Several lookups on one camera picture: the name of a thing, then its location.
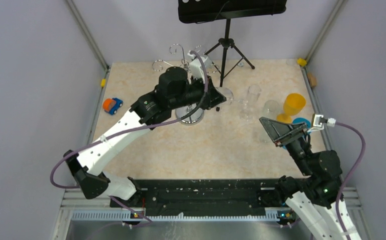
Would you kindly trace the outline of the blue wine glass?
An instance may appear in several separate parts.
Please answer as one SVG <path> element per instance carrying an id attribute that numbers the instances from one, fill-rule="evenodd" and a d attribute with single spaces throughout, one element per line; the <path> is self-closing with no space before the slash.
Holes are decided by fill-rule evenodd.
<path id="1" fill-rule="evenodd" d="M 302 117 L 298 117 L 298 118 L 295 118 L 292 123 L 288 123 L 288 125 L 306 125 L 306 128 L 310 128 L 310 121 L 305 119 L 305 118 L 302 118 Z M 287 127 L 284 127 L 283 130 L 282 130 L 282 133 L 285 135 L 287 132 L 290 132 L 292 130 L 296 129 L 296 127 L 293 127 L 293 128 L 289 128 L 287 129 Z M 304 142 L 300 142 L 302 147 L 303 148 L 310 148 L 311 147 L 311 144 L 310 144 L 310 140 L 311 140 L 311 137 L 310 137 L 310 133 L 307 132 L 307 133 L 298 133 L 296 132 L 295 133 L 296 136 L 300 135 L 301 138 L 303 139 Z"/>

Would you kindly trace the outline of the orange wine glass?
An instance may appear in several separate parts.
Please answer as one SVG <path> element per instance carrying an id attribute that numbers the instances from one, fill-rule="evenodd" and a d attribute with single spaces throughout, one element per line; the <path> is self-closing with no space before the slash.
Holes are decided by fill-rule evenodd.
<path id="1" fill-rule="evenodd" d="M 299 93 L 289 94 L 282 107 L 282 112 L 276 116 L 278 122 L 292 123 L 292 117 L 297 115 L 302 111 L 306 105 L 306 99 L 303 95 Z"/>

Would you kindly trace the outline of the clear flute glass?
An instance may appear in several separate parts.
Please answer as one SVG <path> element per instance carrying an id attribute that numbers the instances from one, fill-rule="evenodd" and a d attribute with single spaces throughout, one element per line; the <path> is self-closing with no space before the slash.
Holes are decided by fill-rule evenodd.
<path id="1" fill-rule="evenodd" d="M 240 101 L 240 118 L 242 120 L 252 120 L 256 116 L 256 104 L 261 94 L 261 87 L 258 84 L 252 84 L 248 87 L 247 94 Z"/>

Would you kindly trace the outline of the clear wine glass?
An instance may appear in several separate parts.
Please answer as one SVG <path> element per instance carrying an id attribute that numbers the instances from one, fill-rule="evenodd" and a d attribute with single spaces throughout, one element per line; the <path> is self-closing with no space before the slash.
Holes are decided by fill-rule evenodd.
<path id="1" fill-rule="evenodd" d="M 268 100 L 265 102 L 262 116 L 272 120 L 276 120 L 277 115 L 280 112 L 280 104 L 275 100 Z"/>

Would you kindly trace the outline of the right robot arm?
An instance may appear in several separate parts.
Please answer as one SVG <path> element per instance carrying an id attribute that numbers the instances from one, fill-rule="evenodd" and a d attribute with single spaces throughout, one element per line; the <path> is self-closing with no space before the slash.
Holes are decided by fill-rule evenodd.
<path id="1" fill-rule="evenodd" d="M 267 117 L 259 119 L 276 147 L 285 148 L 304 176 L 282 176 L 273 190 L 264 190 L 265 207 L 292 209 L 317 240 L 359 240 L 343 197 L 345 182 L 336 151 L 312 152 L 310 133 L 337 125 L 336 119 L 314 114 L 311 125 L 284 123 Z"/>

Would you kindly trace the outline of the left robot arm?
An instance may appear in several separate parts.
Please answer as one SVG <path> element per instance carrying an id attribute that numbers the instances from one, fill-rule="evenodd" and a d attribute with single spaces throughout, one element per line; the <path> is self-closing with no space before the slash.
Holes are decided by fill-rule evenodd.
<path id="1" fill-rule="evenodd" d="M 173 124 L 173 110 L 188 105 L 210 110 L 226 100 L 209 76 L 189 81 L 186 70 L 170 67 L 159 76 L 154 90 L 140 96 L 110 129 L 91 144 L 66 152 L 63 160 L 86 199 L 108 195 L 134 207 L 141 200 L 138 188 L 128 177 L 106 175 L 106 165 L 137 138 Z"/>

